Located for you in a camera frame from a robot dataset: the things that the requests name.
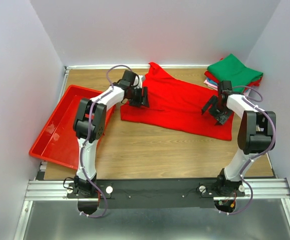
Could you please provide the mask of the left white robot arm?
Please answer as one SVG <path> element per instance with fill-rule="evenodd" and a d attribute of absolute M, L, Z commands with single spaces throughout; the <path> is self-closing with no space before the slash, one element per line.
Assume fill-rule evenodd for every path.
<path fill-rule="evenodd" d="M 107 111 L 117 103 L 127 100 L 133 107 L 149 107 L 148 87 L 144 86 L 145 76 L 131 69 L 124 71 L 121 79 L 110 82 L 103 93 L 80 100 L 73 123 L 79 146 L 79 165 L 68 194 L 91 197 L 96 188 L 96 151 L 105 130 Z"/>

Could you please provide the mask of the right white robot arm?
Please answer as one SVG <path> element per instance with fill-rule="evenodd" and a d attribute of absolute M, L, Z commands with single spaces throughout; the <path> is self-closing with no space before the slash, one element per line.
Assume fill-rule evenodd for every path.
<path fill-rule="evenodd" d="M 237 135 L 238 150 L 229 165 L 221 170 L 214 183 L 201 185 L 202 195 L 229 196 L 241 189 L 244 175 L 256 159 L 274 148 L 276 114 L 253 104 L 244 94 L 234 91 L 230 81 L 218 83 L 201 112 L 209 112 L 218 125 L 225 124 L 232 114 L 241 119 Z"/>

